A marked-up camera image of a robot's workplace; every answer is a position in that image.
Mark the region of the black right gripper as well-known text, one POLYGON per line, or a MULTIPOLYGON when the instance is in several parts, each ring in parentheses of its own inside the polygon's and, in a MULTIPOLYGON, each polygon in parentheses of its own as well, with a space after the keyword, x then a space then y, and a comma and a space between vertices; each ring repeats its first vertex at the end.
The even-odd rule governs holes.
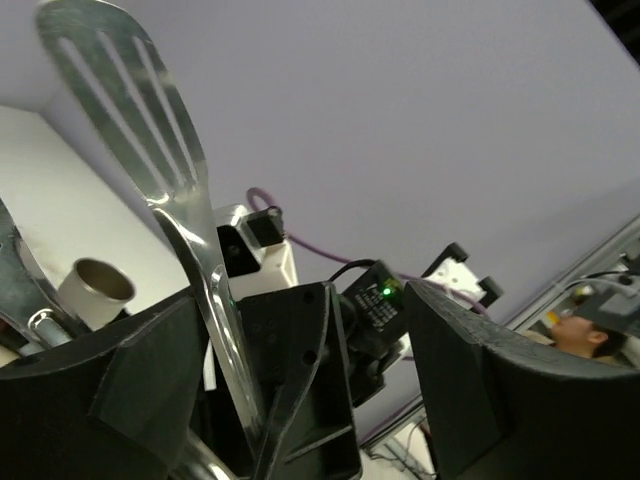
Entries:
POLYGON ((224 383, 200 394, 192 426, 240 479, 358 479, 362 464, 337 293, 317 282, 239 301, 267 420, 250 449, 224 383))

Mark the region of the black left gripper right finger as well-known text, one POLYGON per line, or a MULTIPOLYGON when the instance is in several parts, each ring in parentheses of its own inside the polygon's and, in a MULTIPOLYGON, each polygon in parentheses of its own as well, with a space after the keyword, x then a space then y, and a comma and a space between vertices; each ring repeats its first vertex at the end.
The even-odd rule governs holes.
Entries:
POLYGON ((635 479, 639 373, 497 325, 423 281, 405 312, 441 479, 635 479))

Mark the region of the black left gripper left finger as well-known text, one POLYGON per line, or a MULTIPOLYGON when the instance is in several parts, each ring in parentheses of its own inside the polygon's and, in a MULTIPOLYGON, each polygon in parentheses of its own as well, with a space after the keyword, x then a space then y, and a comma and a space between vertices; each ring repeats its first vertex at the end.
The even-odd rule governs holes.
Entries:
POLYGON ((3 367, 2 478, 168 478, 202 377, 202 331, 182 290, 3 367))

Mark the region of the silver metal tongs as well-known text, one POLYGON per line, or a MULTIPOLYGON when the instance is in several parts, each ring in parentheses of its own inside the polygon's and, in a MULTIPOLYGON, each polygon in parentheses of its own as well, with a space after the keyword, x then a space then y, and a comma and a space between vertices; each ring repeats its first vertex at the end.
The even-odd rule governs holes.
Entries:
POLYGON ((104 1, 46 1, 43 47, 174 249, 230 394, 245 443, 260 445, 265 413, 232 299, 208 189, 207 163, 153 42, 104 1))

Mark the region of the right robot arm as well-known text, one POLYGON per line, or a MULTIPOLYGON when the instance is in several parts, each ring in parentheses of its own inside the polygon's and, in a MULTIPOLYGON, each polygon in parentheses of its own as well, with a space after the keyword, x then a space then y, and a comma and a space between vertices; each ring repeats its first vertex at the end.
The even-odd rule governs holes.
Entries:
POLYGON ((300 284, 288 243, 267 248, 230 279, 264 396, 267 433, 247 457, 231 445, 221 391, 201 395, 194 427, 244 479, 357 479, 362 466, 353 411, 385 385, 408 351, 404 285, 379 260, 347 263, 359 277, 300 284))

